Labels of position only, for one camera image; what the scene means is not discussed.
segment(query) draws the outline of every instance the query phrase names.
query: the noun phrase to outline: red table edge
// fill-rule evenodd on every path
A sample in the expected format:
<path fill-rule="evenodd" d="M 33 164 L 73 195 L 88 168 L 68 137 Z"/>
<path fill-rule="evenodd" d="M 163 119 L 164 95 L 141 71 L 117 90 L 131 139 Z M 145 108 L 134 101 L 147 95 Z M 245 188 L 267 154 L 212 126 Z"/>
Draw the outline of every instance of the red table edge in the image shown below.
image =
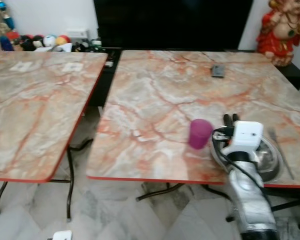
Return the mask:
<path fill-rule="evenodd" d="M 15 182 L 15 183 L 27 183 L 27 184 L 44 184 L 44 183 L 49 183 L 49 181 L 50 181 L 50 180 L 53 178 L 53 176 L 56 174 L 56 171 L 57 171 L 57 169 L 58 169 L 58 167 L 59 167 L 59 165 L 60 165 L 62 159 L 64 158 L 64 155 L 65 155 L 66 151 L 67 151 L 68 145 L 69 145 L 69 143 L 71 142 L 71 140 L 72 140 L 72 138 L 73 138 L 73 136 L 74 136 L 74 134 L 75 134 L 75 132 L 76 132 L 76 129 L 77 129 L 79 123 L 80 123 L 80 120 L 81 120 L 81 118 L 82 118 L 82 115 L 83 115 L 83 113 L 86 111 L 86 108 L 88 107 L 88 103 L 89 103 L 89 101 L 90 101 L 90 99 L 91 99 L 91 97 L 92 97 L 92 94 L 93 94 L 95 88 L 96 88 L 97 85 L 98 85 L 98 82 L 99 82 L 99 79 L 100 79 L 101 72 L 102 72 L 102 71 L 104 70 L 104 68 L 105 68 L 105 64 L 106 64 L 107 58 L 108 58 L 108 54 L 107 54 L 107 57 L 106 57 L 106 59 L 105 59 L 105 61 L 104 61 L 103 67 L 101 68 L 101 71 L 100 71 L 100 73 L 99 73 L 99 76 L 97 77 L 97 79 L 96 79 L 96 81 L 95 81 L 95 84 L 94 84 L 94 86 L 93 86 L 93 88 L 92 88 L 92 90 L 91 90 L 91 92 L 90 92 L 90 95 L 88 96 L 88 98 L 87 98 L 87 100 L 86 100 L 86 102 L 85 102 L 85 105 L 84 105 L 84 107 L 83 107 L 83 109 L 82 109 L 82 111 L 81 111 L 81 113 L 80 113 L 80 116 L 79 116 L 78 120 L 76 121 L 76 123 L 75 123 L 75 125 L 74 125 L 74 128 L 73 128 L 73 130 L 72 130 L 72 132 L 71 132 L 71 134 L 70 134 L 70 136 L 69 136 L 69 139 L 68 139 L 68 141 L 66 142 L 66 144 L 65 144 L 65 146 L 64 146 L 64 149 L 63 149 L 63 152 L 61 153 L 61 156 L 60 156 L 60 158 L 59 158 L 57 164 L 55 165 L 55 168 L 54 168 L 54 170 L 52 171 L 52 173 L 51 173 L 50 175 L 48 175 L 48 177 L 46 177 L 46 178 L 44 178 L 44 179 L 41 179 L 41 180 L 0 178 L 0 182 Z"/>
<path fill-rule="evenodd" d="M 224 185 L 221 181 L 192 181 L 192 180 L 170 180 L 170 179 L 148 179 L 148 178 L 125 178 L 125 177 L 102 177 L 102 176 L 89 176 L 91 180 L 109 180 L 109 181 L 133 181 L 133 182 L 153 182 L 153 183 L 175 183 L 175 184 L 205 184 L 205 185 Z M 288 189 L 300 189 L 300 185 L 279 185 L 279 184 L 264 184 L 266 188 L 288 188 Z"/>

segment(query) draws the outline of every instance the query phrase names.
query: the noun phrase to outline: marble table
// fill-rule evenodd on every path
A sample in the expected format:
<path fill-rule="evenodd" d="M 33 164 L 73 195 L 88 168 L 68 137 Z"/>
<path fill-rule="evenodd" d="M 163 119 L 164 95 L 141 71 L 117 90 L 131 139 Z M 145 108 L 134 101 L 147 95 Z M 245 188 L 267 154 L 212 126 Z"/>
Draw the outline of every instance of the marble table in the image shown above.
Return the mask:
<path fill-rule="evenodd" d="M 0 181 L 50 181 L 106 59 L 0 51 Z"/>
<path fill-rule="evenodd" d="M 211 77 L 213 64 L 225 77 Z M 300 93 L 261 54 L 126 50 L 122 53 L 86 174 L 91 179 L 222 184 L 210 147 L 187 145 L 190 122 L 215 128 L 224 114 L 275 127 L 295 176 L 268 187 L 300 188 Z"/>

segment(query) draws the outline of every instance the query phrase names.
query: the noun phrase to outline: black television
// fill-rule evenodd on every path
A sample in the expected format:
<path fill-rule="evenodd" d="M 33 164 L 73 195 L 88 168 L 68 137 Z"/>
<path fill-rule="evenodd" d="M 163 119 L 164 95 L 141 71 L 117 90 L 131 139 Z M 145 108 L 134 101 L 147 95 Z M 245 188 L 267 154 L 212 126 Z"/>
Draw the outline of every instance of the black television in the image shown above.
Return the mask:
<path fill-rule="evenodd" d="M 105 48 L 238 49 L 253 0 L 94 0 Z"/>

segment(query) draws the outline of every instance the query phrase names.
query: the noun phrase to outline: marble floor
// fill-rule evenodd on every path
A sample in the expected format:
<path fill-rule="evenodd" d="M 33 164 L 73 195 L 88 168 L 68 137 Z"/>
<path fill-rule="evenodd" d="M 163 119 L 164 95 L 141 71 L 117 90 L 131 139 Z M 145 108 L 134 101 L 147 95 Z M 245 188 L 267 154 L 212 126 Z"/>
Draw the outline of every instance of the marble floor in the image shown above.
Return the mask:
<path fill-rule="evenodd" d="M 98 111 L 89 108 L 72 145 L 93 137 Z M 75 183 L 72 221 L 66 222 L 68 184 L 10 182 L 1 198 L 0 240 L 47 240 L 57 231 L 72 230 L 73 240 L 240 240 L 234 222 L 227 223 L 230 202 L 200 185 L 136 202 L 165 183 L 102 181 L 86 178 L 89 147 L 73 153 Z M 64 158 L 56 178 L 69 176 Z M 272 197 L 273 205 L 287 202 Z M 281 240 L 300 240 L 300 207 L 275 213 Z"/>

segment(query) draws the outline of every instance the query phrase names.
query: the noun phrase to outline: plastic cup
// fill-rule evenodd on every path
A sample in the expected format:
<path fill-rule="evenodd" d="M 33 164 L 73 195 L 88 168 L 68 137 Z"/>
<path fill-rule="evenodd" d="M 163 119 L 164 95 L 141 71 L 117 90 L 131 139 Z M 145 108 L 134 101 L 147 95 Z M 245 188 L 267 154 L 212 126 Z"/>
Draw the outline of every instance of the plastic cup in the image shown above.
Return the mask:
<path fill-rule="evenodd" d="M 214 127 L 204 119 L 195 119 L 190 124 L 188 144 L 194 149 L 203 149 L 211 136 Z"/>

